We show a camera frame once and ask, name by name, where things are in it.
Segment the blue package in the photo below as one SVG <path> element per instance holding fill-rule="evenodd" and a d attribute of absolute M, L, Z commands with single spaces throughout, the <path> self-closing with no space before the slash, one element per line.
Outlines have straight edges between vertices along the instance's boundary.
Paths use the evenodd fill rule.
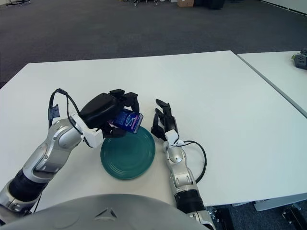
<path fill-rule="evenodd" d="M 123 109 L 115 119 L 111 120 L 111 123 L 116 127 L 122 128 L 130 133 L 137 133 L 142 120 L 142 114 L 128 109 Z"/>

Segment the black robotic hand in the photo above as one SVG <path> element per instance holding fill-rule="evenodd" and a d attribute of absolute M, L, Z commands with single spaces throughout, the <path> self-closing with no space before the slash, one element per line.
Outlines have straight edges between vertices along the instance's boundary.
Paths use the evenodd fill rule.
<path fill-rule="evenodd" d="M 161 138 L 162 140 L 166 141 L 166 132 L 174 129 L 178 133 L 176 120 L 172 116 L 172 110 L 169 103 L 165 103 L 159 99 L 156 99 L 155 102 L 162 108 L 163 113 L 159 109 L 155 109 L 151 133 L 154 134 L 157 138 Z M 159 126 L 159 119 L 161 124 L 164 126 L 164 129 Z"/>
<path fill-rule="evenodd" d="M 92 99 L 85 107 L 79 111 L 77 105 L 73 99 L 68 95 L 68 93 L 62 89 L 55 90 L 49 101 L 48 107 L 48 120 L 49 128 L 52 125 L 52 120 L 55 117 L 59 117 L 59 107 L 58 105 L 53 107 L 53 99 L 56 93 L 60 93 L 67 98 L 67 115 L 68 114 L 68 100 L 70 100 L 78 113 L 78 116 L 85 122 L 89 128 L 98 128 L 103 132 L 104 138 L 119 138 L 126 134 L 126 131 L 111 126 L 109 120 L 116 118 L 122 109 L 126 107 L 131 107 L 134 112 L 139 112 L 138 95 L 133 92 L 125 94 L 124 90 L 117 89 L 112 90 L 109 93 L 102 93 Z"/>

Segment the small device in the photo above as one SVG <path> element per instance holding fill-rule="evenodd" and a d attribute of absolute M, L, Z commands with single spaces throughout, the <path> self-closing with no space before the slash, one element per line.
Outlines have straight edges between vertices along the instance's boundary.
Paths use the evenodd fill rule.
<path fill-rule="evenodd" d="M 302 48 L 301 52 L 292 56 L 295 67 L 307 69 L 307 47 Z"/>
<path fill-rule="evenodd" d="M 123 109 L 115 119 L 111 120 L 111 124 L 130 133 L 137 133 L 142 120 L 142 114 Z"/>
<path fill-rule="evenodd" d="M 307 56 L 303 54 L 296 55 L 294 58 L 294 63 L 297 68 L 307 69 Z"/>

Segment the white wall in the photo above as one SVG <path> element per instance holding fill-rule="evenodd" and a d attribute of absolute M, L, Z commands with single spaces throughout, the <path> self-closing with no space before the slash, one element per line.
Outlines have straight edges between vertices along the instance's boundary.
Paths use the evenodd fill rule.
<path fill-rule="evenodd" d="M 264 0 L 264 1 L 284 6 L 292 10 L 307 13 L 307 0 Z"/>

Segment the cardboard box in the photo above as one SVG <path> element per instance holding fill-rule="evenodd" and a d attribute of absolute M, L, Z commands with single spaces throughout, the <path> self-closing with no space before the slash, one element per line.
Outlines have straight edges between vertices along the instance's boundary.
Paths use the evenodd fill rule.
<path fill-rule="evenodd" d="M 193 7 L 194 0 L 177 0 L 179 7 Z"/>

